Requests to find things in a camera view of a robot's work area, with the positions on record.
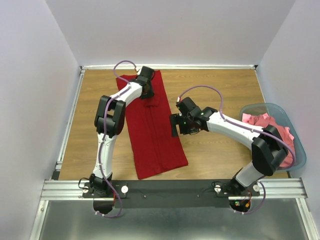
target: wooden table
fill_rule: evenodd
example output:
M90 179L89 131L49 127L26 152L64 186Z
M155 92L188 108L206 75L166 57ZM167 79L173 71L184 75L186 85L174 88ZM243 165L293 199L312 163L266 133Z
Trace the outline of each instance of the wooden table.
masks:
M134 75L133 70L119 70L120 75ZM210 85L224 96L223 113L240 119L245 105L262 103L263 97L252 69L168 69L161 70L165 91L172 113L176 113L177 96L194 85ZM94 119L102 95L118 91L111 70L86 70L81 86L60 180L79 180L89 177L96 162L98 139ZM219 108L217 93L207 88L196 88L184 97L191 97L200 108ZM180 141L189 165L149 177L149 180L174 179L229 179L251 161L251 152L242 144L218 133L201 131L196 135L181 135ZM127 124L117 138L113 154L115 180L136 180L137 174ZM286 178L287 173L276 173Z

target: wood surface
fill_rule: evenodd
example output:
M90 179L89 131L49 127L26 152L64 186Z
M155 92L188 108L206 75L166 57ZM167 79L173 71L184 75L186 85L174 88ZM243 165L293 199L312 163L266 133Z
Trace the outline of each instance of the wood surface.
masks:
M134 75L133 70L119 70L118 74ZM165 91L172 113L177 113L177 96L194 85L210 85L224 97L223 113L240 119L243 106L262 103L263 97L252 69L168 69L161 70ZM81 86L72 127L60 172L60 180L79 180L89 177L96 163L98 139L94 119L102 95L118 91L111 70L86 70ZM207 88L196 88L191 97L200 108L219 109L220 98ZM251 152L242 144L218 133L201 131L196 135L180 135L188 166L149 177L148 180L229 179L251 162ZM136 180L133 152L127 124L118 136L112 160L112 178ZM281 172L275 178L286 178Z

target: round white button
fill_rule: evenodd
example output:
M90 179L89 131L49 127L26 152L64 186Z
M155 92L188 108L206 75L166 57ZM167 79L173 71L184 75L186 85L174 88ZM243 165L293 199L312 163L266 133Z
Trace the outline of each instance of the round white button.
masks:
M126 194L128 192L128 190L129 190L129 188L126 185L122 186L122 188L121 188L121 192L124 194Z

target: laundry basket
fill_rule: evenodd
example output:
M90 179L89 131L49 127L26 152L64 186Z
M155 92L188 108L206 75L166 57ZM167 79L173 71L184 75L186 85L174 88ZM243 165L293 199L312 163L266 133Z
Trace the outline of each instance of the laundry basket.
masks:
M286 169L286 170L278 170L277 172L284 172L284 171L293 171L303 167L306 163L307 156L300 139L292 126L286 112L276 104L273 103L258 103L258 104L251 104L244 106L240 111L240 119L242 119L243 114L250 114L254 116L258 116L261 114L268 113L269 116L274 117L276 123L283 127L289 127L290 133L294 136L293 144L294 144L294 151L295 151L295 164Z

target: pink cloth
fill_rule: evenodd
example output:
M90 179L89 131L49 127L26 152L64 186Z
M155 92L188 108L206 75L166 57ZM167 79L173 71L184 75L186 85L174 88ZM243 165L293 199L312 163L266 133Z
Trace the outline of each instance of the pink cloth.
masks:
M282 140L289 145L290 148L292 148L293 151L295 151L295 145L294 145L294 139L295 137L289 132L289 127L280 126L276 123L276 120L274 117L269 116L268 113L259 115L259 116L253 116L250 114L242 114L242 122L251 124L254 126L260 126L265 128L268 125L275 126L278 130ZM288 156L284 159L284 161L281 163L280 167L287 167L292 163L292 155L289 152Z

